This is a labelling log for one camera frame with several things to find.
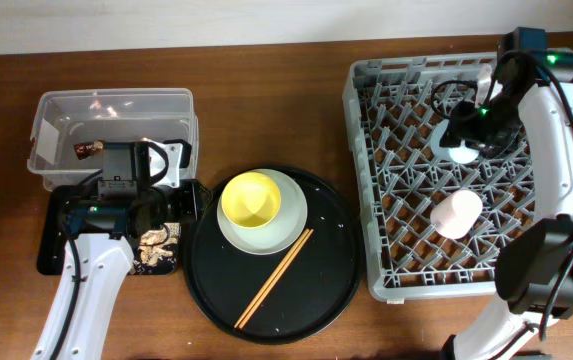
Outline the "food scraps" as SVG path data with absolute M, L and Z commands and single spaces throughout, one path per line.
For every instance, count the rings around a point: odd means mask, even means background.
M 166 275 L 177 267 L 181 227 L 165 223 L 161 230 L 150 230 L 140 238 L 134 251 L 132 275 Z

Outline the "blue plastic cup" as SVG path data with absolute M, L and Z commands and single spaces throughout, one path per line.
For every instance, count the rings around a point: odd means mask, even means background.
M 479 151 L 465 146 L 464 142 L 458 147 L 442 147 L 440 141 L 449 125 L 448 120 L 442 120 L 432 131 L 429 145 L 431 152 L 440 160 L 457 164 L 468 164 L 475 161 L 479 156 Z

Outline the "brown gold snack wrapper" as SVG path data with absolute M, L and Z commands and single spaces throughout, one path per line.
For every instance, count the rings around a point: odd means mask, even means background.
M 78 143 L 73 146 L 78 160 L 84 160 L 101 153 L 105 143 L 100 140 Z

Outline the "pink plastic cup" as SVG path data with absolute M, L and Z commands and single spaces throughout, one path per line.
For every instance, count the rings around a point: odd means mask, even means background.
M 437 204 L 430 213 L 431 224 L 443 237 L 464 237 L 480 216 L 481 198 L 469 189 L 460 189 Z

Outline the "yellow bowl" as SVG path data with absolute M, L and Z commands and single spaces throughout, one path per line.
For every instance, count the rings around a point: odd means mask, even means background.
M 241 228 L 270 223 L 281 207 L 281 192 L 268 175 L 249 171 L 232 178 L 224 187 L 221 206 L 225 217 Z

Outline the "pale green plate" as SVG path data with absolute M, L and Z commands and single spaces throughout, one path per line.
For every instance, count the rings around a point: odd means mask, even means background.
M 217 221 L 224 237 L 236 248 L 253 255 L 277 253 L 297 240 L 307 219 L 307 201 L 301 187 L 288 175 L 272 169 L 255 169 L 271 177 L 281 192 L 281 207 L 277 216 L 259 228 L 241 228 L 230 222 L 217 203 Z

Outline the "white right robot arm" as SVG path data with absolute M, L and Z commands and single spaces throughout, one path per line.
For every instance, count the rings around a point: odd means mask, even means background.
M 527 139 L 534 175 L 531 227 L 499 253 L 496 292 L 465 331 L 451 336 L 444 359 L 508 359 L 530 338 L 573 316 L 573 52 L 512 49 L 498 55 L 477 96 L 444 115 L 433 153 L 465 164 L 505 159 Z

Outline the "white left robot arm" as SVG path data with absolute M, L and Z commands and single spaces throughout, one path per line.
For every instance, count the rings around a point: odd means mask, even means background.
M 100 358 L 126 277 L 174 273 L 180 238 L 211 198 L 196 180 L 114 202 L 91 182 L 55 189 L 36 267 L 60 281 L 33 358 Z

